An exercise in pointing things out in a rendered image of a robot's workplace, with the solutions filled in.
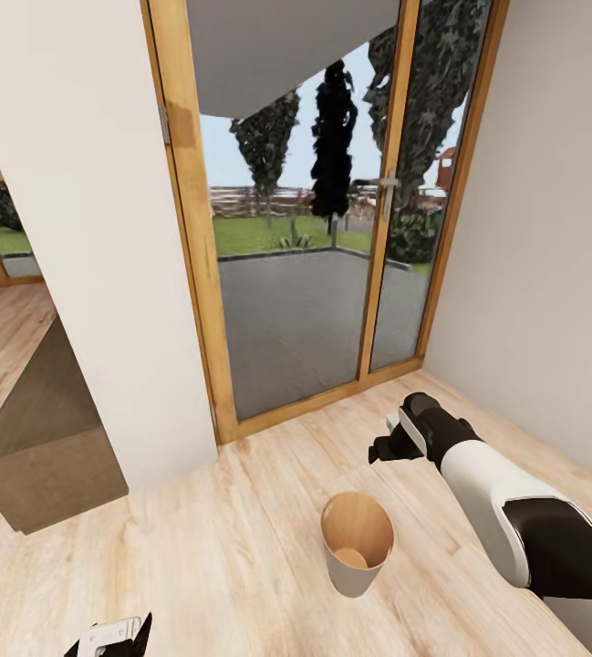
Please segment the trash can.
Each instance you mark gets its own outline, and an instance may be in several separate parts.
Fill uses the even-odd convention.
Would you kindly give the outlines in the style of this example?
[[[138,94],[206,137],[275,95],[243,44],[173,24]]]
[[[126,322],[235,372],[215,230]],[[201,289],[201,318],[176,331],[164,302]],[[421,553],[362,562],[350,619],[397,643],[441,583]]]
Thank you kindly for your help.
[[[333,495],[320,528],[330,580],[348,598],[359,598],[392,554],[395,533],[385,508],[354,490]]]

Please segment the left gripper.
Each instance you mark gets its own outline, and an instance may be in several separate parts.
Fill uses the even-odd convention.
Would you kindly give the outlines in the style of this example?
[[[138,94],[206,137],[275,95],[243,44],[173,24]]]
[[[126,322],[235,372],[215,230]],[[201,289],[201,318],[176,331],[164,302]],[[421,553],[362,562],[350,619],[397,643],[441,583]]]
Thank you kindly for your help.
[[[152,614],[149,612],[133,639],[107,645],[106,650],[99,657],[142,657],[146,651],[151,622]],[[66,657],[78,657],[77,650],[78,642],[67,652]]]

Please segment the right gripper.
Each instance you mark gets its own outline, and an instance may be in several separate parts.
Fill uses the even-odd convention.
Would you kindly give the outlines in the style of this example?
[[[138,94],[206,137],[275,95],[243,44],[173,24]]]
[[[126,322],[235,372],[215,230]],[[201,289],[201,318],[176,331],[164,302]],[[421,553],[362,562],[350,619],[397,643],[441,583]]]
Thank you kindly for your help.
[[[380,459],[381,462],[401,459],[422,458],[424,454],[417,446],[409,447],[403,444],[397,437],[396,428],[388,436],[376,437],[372,446],[369,447],[368,460],[373,464]]]

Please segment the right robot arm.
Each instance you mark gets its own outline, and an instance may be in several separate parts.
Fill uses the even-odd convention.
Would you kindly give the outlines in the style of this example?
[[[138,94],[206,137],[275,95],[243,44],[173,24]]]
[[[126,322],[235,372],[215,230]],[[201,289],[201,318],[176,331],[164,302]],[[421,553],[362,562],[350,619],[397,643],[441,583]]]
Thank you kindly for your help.
[[[427,457],[452,490],[506,583],[530,589],[592,653],[592,519],[553,487],[483,443],[431,396],[386,415],[373,464]]]

